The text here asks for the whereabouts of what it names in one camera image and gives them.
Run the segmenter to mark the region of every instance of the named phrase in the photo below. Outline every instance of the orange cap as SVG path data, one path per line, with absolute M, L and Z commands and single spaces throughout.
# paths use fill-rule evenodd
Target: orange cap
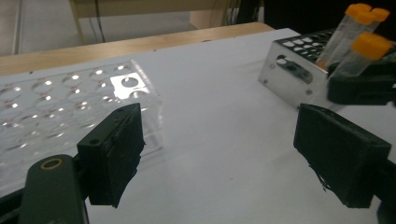
M 376 16 L 373 12 L 361 11 L 354 18 L 355 21 L 362 23 L 364 25 L 370 25 L 375 20 Z
M 363 11 L 370 11 L 372 9 L 370 5 L 367 5 L 365 3 L 357 3 L 355 5 L 358 6 L 360 9 L 362 9 Z
M 390 14 L 390 12 L 387 11 L 386 9 L 379 7 L 374 8 L 372 12 L 375 14 L 376 21 L 384 21 L 387 19 L 388 15 Z
M 358 36 L 351 47 L 363 57 L 376 61 L 381 59 L 392 45 L 381 35 L 365 32 Z
M 352 18 L 356 17 L 361 11 L 370 11 L 372 7 L 367 4 L 358 3 L 352 4 L 346 9 L 346 14 Z

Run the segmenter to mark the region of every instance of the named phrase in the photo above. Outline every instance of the floor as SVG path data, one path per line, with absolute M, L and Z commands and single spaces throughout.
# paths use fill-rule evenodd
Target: floor
M 20 38 L 15 39 L 18 2 L 21 1 Z M 195 30 L 189 12 L 102 18 L 107 42 Z M 96 18 L 81 19 L 87 44 L 102 42 Z M 68 0 L 1 0 L 0 56 L 79 46 Z

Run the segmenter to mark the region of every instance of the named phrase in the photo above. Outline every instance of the white table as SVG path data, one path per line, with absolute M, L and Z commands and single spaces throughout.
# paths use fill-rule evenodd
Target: white table
M 271 41 L 292 35 L 125 56 L 163 97 L 164 148 L 143 158 L 117 210 L 88 205 L 91 223 L 376 223 L 378 199 L 371 209 L 348 209 L 323 191 L 292 145 L 298 112 L 257 81 Z M 395 146 L 395 112 L 389 105 L 339 113 Z

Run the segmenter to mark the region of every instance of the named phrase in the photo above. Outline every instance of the test tube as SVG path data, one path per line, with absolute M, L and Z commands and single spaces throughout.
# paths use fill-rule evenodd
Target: test tube
M 353 42 L 351 51 L 331 77 L 358 77 L 372 62 L 381 59 L 391 47 L 386 38 L 365 32 Z
M 369 28 L 367 32 L 373 32 L 378 25 L 385 21 L 387 17 L 389 16 L 390 12 L 384 8 L 376 7 L 372 10 L 372 12 L 375 14 L 375 20 L 371 25 L 369 25 Z
M 341 22 L 338 24 L 337 29 L 334 31 L 332 34 L 332 37 L 330 38 L 329 42 L 327 43 L 325 49 L 320 53 L 318 59 L 317 59 L 317 65 L 324 68 L 324 64 L 327 62 L 329 57 L 332 55 L 332 52 L 335 50 L 335 48 L 338 45 L 338 42 L 342 39 L 345 30 L 347 27 L 351 24 L 354 23 L 354 17 L 358 15 L 359 12 L 361 11 L 370 11 L 372 7 L 370 7 L 367 4 L 363 3 L 358 3 L 358 4 L 352 4 L 350 5 L 345 12 L 344 18 L 341 20 Z
M 375 20 L 375 14 L 373 12 L 361 11 L 354 18 L 353 24 L 349 25 L 344 33 L 343 38 L 337 47 L 333 51 L 329 60 L 324 64 L 325 67 L 329 67 L 333 63 L 339 63 L 342 61 L 344 56 L 349 52 L 350 46 L 358 35 L 363 32 L 372 32 L 370 30 L 370 25 Z

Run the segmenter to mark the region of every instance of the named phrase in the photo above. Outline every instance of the clear plastic tray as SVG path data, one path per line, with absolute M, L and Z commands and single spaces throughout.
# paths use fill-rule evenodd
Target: clear plastic tray
M 113 110 L 140 103 L 146 146 L 162 147 L 162 100 L 134 62 L 0 78 L 0 196 L 24 184 L 36 161 L 77 154 L 77 142 Z

